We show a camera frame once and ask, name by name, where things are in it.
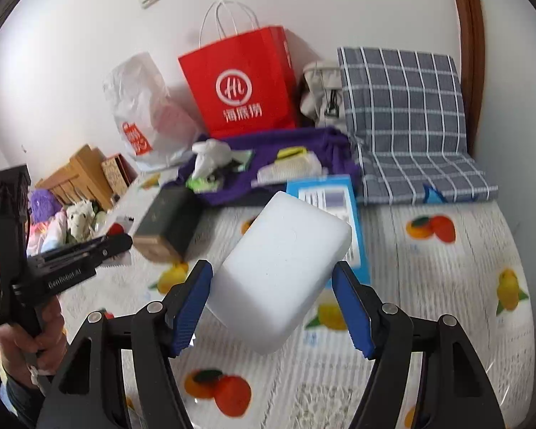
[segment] silver screw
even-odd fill
[[[451,315],[444,315],[443,316],[443,322],[450,327],[457,325],[457,319],[454,316]]]
[[[160,301],[152,301],[147,305],[147,311],[150,313],[158,313],[163,309],[163,303]]]
[[[397,305],[394,305],[393,303],[383,303],[381,309],[383,310],[383,313],[386,313],[388,315],[394,315],[399,311]]]
[[[100,321],[101,318],[101,313],[99,311],[94,311],[93,313],[89,313],[89,316],[87,316],[87,321],[94,323]]]

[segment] white bag handle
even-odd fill
[[[202,48],[202,31],[204,29],[204,23],[206,22],[206,18],[208,17],[210,11],[213,9],[213,6],[215,6],[214,12],[215,12],[215,19],[216,19],[216,23],[217,23],[218,37],[221,40],[223,38],[226,38],[226,32],[224,31],[224,28],[222,27],[222,24],[220,22],[220,17],[218,15],[218,11],[219,11],[221,6],[224,6],[224,8],[226,8],[226,10],[229,12],[230,18],[232,19],[232,22],[233,22],[234,32],[235,32],[236,35],[238,35],[238,28],[236,26],[236,21],[234,19],[234,16],[233,16],[232,12],[228,8],[227,4],[235,4],[242,11],[244,11],[244,13],[246,13],[246,15],[248,16],[248,19],[250,20],[250,25],[252,26],[252,30],[255,30],[255,29],[259,28],[258,17],[256,16],[256,13],[254,13],[254,11],[249,6],[247,6],[244,3],[241,3],[239,1],[234,1],[234,0],[218,0],[218,1],[213,2],[209,6],[209,9],[206,10],[206,14],[204,14],[202,24],[200,25],[200,33],[199,33],[199,37],[198,37],[198,46],[199,46],[199,48]]]

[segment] gray checkered fabric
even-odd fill
[[[423,203],[429,187],[449,202],[495,198],[498,187],[466,153],[451,57],[347,47],[338,57],[364,203]]]

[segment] white sponge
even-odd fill
[[[252,349],[272,353],[351,243],[348,223],[278,192],[213,276],[207,306]]]

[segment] red shopping bag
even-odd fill
[[[283,27],[216,41],[179,62],[212,137],[296,127],[296,77]]]

